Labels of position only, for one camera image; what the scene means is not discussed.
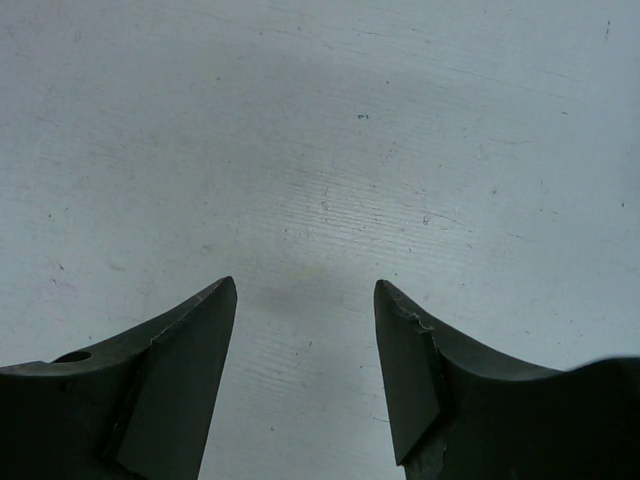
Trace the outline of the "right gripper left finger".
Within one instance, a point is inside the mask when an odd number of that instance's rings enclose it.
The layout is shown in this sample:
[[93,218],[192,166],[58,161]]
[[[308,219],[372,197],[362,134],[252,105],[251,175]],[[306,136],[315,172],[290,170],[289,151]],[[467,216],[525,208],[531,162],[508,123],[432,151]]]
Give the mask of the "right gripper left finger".
[[52,362],[1,370],[5,479],[195,479],[231,340],[222,278]]

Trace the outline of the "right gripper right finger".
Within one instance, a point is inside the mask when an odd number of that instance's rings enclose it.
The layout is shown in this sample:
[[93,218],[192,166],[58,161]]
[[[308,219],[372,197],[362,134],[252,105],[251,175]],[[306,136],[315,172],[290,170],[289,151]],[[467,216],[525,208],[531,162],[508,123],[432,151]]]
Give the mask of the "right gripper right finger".
[[635,479],[639,361],[569,371],[499,352],[377,282],[376,340],[409,479]]

